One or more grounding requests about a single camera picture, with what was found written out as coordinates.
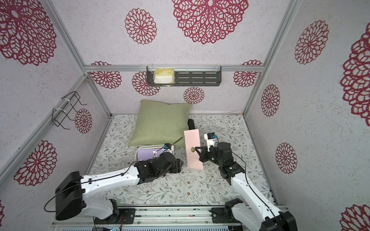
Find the pink envelope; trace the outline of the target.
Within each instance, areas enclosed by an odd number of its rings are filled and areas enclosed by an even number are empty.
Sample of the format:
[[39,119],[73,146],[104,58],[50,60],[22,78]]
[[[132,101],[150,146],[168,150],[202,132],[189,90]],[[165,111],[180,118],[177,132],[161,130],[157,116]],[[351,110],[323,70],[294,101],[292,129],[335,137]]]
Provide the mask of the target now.
[[200,147],[199,130],[184,131],[187,166],[188,168],[203,170],[203,163],[199,161],[199,154],[196,152],[196,147]]

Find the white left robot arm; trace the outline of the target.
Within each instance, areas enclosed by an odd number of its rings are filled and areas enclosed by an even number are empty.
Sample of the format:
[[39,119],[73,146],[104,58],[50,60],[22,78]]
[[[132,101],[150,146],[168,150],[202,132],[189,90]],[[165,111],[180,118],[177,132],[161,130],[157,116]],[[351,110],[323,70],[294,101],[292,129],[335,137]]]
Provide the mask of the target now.
[[100,199],[98,194],[123,186],[153,182],[166,174],[182,171],[183,161],[165,152],[157,158],[135,161],[129,167],[98,175],[70,173],[55,190],[55,218],[67,220],[77,215],[95,218],[98,224],[113,224],[122,216],[114,199]]

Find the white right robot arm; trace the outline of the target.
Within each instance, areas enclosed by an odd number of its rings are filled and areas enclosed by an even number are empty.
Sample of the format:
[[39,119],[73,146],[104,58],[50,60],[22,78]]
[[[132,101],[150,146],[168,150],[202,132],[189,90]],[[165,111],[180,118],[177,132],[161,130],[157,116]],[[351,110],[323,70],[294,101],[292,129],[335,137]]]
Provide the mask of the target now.
[[296,231],[296,220],[289,211],[281,211],[272,204],[253,184],[246,170],[234,160],[231,144],[216,142],[207,147],[195,147],[199,161],[210,161],[230,186],[247,202],[231,200],[225,204],[225,216],[237,220],[250,231]]

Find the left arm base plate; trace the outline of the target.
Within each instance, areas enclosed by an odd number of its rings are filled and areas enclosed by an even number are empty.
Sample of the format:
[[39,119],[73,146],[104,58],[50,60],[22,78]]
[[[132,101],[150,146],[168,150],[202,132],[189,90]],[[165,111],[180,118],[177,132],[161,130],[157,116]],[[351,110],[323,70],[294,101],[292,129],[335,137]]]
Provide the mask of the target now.
[[94,224],[133,224],[135,219],[136,209],[124,208],[119,209],[119,212],[114,212],[106,219],[94,218]]

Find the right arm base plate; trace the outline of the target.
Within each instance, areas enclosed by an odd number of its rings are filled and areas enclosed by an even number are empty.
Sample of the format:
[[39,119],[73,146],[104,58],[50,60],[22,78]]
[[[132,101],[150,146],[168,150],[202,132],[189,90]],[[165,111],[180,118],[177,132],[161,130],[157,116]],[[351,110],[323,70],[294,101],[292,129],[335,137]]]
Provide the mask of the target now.
[[213,207],[210,209],[212,215],[212,222],[215,224],[230,223],[230,220],[226,217],[225,208]]

